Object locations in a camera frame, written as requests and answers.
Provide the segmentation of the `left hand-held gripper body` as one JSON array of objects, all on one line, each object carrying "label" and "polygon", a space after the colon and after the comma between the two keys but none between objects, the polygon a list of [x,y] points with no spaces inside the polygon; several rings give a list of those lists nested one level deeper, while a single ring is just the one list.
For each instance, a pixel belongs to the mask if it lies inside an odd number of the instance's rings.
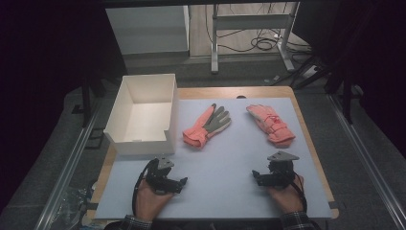
[{"label": "left hand-held gripper body", "polygon": [[181,186],[179,181],[168,178],[174,163],[166,157],[154,158],[148,162],[146,182],[155,191],[172,193],[175,186]]}]

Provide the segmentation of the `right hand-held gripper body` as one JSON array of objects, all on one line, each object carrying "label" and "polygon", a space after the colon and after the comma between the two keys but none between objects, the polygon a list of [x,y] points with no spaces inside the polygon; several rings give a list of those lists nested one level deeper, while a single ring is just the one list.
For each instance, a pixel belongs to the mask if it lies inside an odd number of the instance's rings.
[{"label": "right hand-held gripper body", "polygon": [[261,174],[258,180],[262,180],[265,187],[286,188],[295,179],[293,161],[299,160],[299,157],[280,150],[268,160],[269,174]]}]

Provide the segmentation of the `pink glove red print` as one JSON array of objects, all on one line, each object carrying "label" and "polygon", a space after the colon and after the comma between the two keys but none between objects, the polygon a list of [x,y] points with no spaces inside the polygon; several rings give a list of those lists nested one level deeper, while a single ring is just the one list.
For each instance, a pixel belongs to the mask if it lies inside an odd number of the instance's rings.
[{"label": "pink glove red print", "polygon": [[286,149],[290,147],[295,135],[273,107],[250,104],[246,110],[254,117],[259,128],[267,134],[267,139],[276,148]]}]

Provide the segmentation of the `white cardboard box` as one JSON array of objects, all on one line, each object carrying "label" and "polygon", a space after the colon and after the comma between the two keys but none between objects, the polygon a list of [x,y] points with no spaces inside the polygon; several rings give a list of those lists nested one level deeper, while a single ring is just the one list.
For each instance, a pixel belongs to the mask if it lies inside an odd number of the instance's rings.
[{"label": "white cardboard box", "polygon": [[177,121],[174,74],[123,76],[104,134],[122,155],[174,154]]}]

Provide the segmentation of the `pink glove grey palm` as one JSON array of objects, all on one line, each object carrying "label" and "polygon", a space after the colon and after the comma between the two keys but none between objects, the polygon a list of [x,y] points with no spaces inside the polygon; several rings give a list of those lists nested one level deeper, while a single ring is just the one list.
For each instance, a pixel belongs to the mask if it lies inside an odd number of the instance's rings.
[{"label": "pink glove grey palm", "polygon": [[183,131],[183,141],[196,148],[203,148],[217,133],[231,123],[230,113],[215,103],[209,106],[195,121],[194,125]]}]

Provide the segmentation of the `person's left hand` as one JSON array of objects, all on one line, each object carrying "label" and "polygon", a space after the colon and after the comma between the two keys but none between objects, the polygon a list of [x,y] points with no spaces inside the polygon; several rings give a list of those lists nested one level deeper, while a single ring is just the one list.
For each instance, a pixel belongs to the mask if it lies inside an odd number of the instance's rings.
[{"label": "person's left hand", "polygon": [[135,208],[135,217],[145,221],[153,221],[173,198],[173,194],[155,194],[148,183],[143,179],[138,189]]}]

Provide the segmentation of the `person's right hand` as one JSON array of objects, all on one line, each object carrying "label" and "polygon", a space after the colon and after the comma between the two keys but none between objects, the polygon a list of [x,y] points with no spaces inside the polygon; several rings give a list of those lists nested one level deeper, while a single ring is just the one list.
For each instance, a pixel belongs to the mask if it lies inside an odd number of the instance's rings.
[{"label": "person's right hand", "polygon": [[282,190],[269,187],[267,192],[276,201],[284,214],[301,212],[305,209],[299,192],[292,185]]}]

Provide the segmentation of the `wooden table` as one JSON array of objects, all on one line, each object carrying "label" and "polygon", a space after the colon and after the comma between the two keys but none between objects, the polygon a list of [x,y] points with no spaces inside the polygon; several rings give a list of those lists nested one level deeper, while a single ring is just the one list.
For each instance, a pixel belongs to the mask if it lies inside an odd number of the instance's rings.
[{"label": "wooden table", "polygon": [[[178,96],[182,100],[200,100],[200,99],[236,99],[246,96],[248,98],[289,98],[295,110],[295,117],[300,124],[300,130],[304,135],[306,145],[318,176],[322,182],[324,191],[327,195],[332,218],[339,217],[339,209],[333,207],[335,204],[334,196],[327,182],[327,178],[323,166],[319,160],[318,153],[313,145],[311,136],[308,132],[304,116],[297,102],[296,96],[289,86],[241,86],[241,87],[192,87],[192,88],[179,88]],[[117,151],[115,147],[110,144],[101,167],[101,172],[97,181],[97,187],[91,198],[93,208],[89,208],[88,217],[93,219],[96,215],[96,205],[101,202],[102,193],[105,190],[107,180],[113,167],[113,162],[116,158]]]}]

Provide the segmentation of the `clear plastic bag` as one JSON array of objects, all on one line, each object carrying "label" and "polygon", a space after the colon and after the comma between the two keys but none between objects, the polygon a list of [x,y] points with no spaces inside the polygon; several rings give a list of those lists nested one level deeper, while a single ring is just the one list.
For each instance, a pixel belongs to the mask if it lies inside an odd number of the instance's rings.
[{"label": "clear plastic bag", "polygon": [[79,224],[80,218],[90,204],[93,192],[92,188],[67,188],[57,212],[57,217],[65,229],[72,229]]}]

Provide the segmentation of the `black metal stand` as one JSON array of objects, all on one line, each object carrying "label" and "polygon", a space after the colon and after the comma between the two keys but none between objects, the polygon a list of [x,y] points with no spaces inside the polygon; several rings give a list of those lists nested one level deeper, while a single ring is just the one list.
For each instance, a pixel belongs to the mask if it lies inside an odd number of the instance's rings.
[{"label": "black metal stand", "polygon": [[82,90],[82,105],[83,105],[83,123],[86,127],[91,119],[91,101],[90,92],[93,92],[96,98],[101,98],[105,95],[106,90],[102,84],[100,77],[84,77],[81,85]]},{"label": "black metal stand", "polygon": [[347,59],[345,55],[337,58],[332,64],[323,68],[322,70],[316,72],[313,76],[299,82],[294,86],[294,89],[302,89],[314,81],[327,76],[330,74],[327,83],[325,84],[325,92],[327,94],[334,94],[337,92],[340,85],[343,85],[343,95],[342,95],[342,114],[348,123],[352,124],[350,116],[350,100],[352,97],[351,93],[351,79],[350,75],[347,74],[345,67],[347,65]]}]

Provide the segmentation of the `white power strip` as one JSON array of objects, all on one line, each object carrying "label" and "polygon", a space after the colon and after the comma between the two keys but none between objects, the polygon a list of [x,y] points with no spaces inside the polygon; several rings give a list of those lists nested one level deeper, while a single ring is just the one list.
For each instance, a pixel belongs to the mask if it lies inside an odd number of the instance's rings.
[{"label": "white power strip", "polygon": [[308,79],[308,78],[312,77],[313,75],[315,75],[318,71],[319,71],[319,67],[316,65],[312,65],[303,73],[303,77],[305,79]]}]

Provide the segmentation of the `white cabinet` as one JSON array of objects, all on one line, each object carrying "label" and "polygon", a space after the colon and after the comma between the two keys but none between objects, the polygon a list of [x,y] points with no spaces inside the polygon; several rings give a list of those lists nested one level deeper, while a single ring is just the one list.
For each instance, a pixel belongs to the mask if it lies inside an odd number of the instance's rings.
[{"label": "white cabinet", "polygon": [[189,50],[188,6],[105,10],[123,55]]}]

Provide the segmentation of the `metal floor rail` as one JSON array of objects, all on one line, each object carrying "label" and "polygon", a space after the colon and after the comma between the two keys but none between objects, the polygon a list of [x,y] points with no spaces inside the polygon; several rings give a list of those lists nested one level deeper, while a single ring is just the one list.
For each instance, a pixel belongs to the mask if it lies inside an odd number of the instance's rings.
[{"label": "metal floor rail", "polygon": [[327,95],[327,99],[331,102],[333,110],[341,126],[346,132],[346,135],[349,137],[350,142],[358,155],[358,158],[366,169],[373,186],[377,190],[387,211],[394,221],[396,229],[406,230],[406,211],[400,204],[400,201],[395,195],[393,189],[389,186],[382,173],[378,169],[377,165],[372,160],[370,152],[368,151],[364,142],[361,140],[354,125],[352,125],[343,114],[342,106],[340,105],[339,100],[331,95]]},{"label": "metal floor rail", "polygon": [[93,129],[94,123],[96,122],[99,111],[102,106],[102,99],[96,99],[91,107],[92,115],[90,116],[90,121],[87,123],[86,127],[83,127],[80,131],[79,137],[74,144],[67,161],[62,168],[62,171],[56,181],[56,184],[47,200],[47,203],[39,216],[38,222],[35,225],[34,230],[49,230],[52,225],[52,219],[57,211],[60,202],[62,200],[63,193],[68,187],[76,166],[81,158],[82,152],[86,145],[86,142],[90,136]]}]

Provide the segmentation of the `white metal desk frame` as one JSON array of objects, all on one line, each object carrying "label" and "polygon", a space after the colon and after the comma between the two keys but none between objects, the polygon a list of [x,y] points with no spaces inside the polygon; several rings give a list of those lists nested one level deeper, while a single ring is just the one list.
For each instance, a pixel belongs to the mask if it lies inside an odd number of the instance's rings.
[{"label": "white metal desk frame", "polygon": [[290,36],[297,13],[298,2],[294,2],[289,13],[279,14],[242,14],[218,15],[217,4],[213,5],[213,41],[211,52],[211,71],[218,73],[218,51],[216,32],[224,30],[256,30],[256,29],[282,29],[282,40],[277,43],[277,48],[288,72],[293,72],[295,67],[287,53],[287,42]]}]

